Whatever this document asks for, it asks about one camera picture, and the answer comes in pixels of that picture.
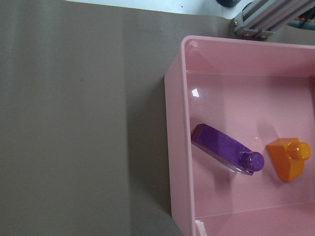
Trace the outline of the purple long block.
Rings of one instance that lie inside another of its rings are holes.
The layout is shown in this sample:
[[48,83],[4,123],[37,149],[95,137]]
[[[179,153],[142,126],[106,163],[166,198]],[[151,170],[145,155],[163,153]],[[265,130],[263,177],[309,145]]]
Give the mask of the purple long block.
[[198,124],[191,142],[230,170],[252,176],[263,169],[265,159],[239,141],[204,123]]

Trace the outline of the orange single-stud block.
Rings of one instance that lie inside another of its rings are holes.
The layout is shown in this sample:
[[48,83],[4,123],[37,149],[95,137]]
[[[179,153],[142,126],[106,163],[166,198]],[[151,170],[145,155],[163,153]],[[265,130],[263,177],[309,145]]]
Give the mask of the orange single-stud block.
[[278,138],[266,145],[280,180],[291,182],[304,172],[311,146],[298,138]]

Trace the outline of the pink plastic box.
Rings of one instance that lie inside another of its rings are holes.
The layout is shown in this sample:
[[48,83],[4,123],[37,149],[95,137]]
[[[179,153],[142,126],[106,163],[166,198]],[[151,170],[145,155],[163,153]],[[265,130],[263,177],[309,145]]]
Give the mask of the pink plastic box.
[[[312,236],[315,159],[281,181],[266,148],[277,138],[315,145],[314,46],[185,37],[165,74],[171,214],[186,236]],[[200,123],[265,159],[236,173],[191,143]]]

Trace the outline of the aluminium frame profile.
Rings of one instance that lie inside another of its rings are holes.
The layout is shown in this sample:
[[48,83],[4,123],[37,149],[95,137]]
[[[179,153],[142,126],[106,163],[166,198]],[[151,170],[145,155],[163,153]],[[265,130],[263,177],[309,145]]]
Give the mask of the aluminium frame profile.
[[266,39],[314,6],[313,0],[254,0],[233,19],[234,32]]

